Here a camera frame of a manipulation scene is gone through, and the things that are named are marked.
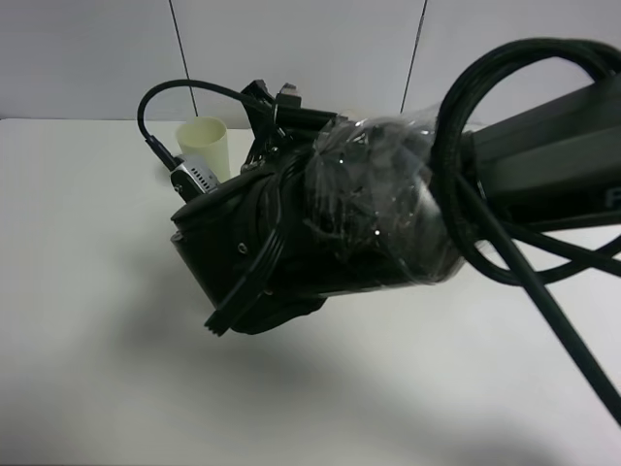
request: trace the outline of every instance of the cup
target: cup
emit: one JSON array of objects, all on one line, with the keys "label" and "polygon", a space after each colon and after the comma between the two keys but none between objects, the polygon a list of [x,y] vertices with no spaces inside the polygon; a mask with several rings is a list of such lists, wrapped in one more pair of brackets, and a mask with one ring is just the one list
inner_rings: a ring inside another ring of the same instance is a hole
[{"label": "cup", "polygon": [[213,116],[197,116],[182,124],[175,133],[184,155],[198,153],[221,183],[231,178],[226,125]]}]

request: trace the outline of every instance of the white table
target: white table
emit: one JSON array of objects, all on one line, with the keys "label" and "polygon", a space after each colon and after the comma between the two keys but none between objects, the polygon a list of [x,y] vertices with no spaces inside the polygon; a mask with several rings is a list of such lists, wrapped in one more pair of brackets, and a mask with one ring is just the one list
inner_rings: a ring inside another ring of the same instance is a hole
[{"label": "white table", "polygon": [[[150,125],[170,148],[176,126]],[[231,131],[233,170],[250,142]],[[0,462],[618,464],[523,291],[465,267],[217,339],[169,244],[180,206],[132,121],[0,121]],[[621,386],[619,281],[552,289]]]}]

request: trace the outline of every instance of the clear plastic bag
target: clear plastic bag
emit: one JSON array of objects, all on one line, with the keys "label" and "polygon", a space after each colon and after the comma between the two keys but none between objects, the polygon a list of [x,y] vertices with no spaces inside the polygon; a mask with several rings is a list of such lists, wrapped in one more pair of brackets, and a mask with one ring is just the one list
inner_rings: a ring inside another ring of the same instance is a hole
[{"label": "clear plastic bag", "polygon": [[379,251],[407,284],[443,282],[463,264],[430,191],[436,114],[340,118],[316,139],[306,222],[340,262]]}]

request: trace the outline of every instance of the white tabletop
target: white tabletop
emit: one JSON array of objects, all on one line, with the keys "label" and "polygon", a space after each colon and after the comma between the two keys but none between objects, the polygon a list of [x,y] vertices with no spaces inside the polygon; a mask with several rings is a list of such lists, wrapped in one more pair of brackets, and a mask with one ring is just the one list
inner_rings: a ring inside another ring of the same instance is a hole
[{"label": "white tabletop", "polygon": [[[177,123],[150,126],[176,146]],[[236,173],[251,138],[230,132]],[[618,464],[523,291],[467,266],[218,339],[169,243],[180,206],[132,121],[0,121],[0,463]],[[617,386],[620,289],[552,286]]]}]

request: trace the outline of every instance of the white paper cup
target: white paper cup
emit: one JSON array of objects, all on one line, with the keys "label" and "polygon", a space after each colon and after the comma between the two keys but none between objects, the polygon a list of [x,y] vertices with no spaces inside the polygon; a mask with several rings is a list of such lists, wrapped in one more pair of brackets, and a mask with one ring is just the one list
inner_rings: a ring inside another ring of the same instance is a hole
[{"label": "white paper cup", "polygon": [[221,183],[231,178],[226,125],[222,120],[197,116],[177,128],[175,135],[183,154],[202,155]]}]

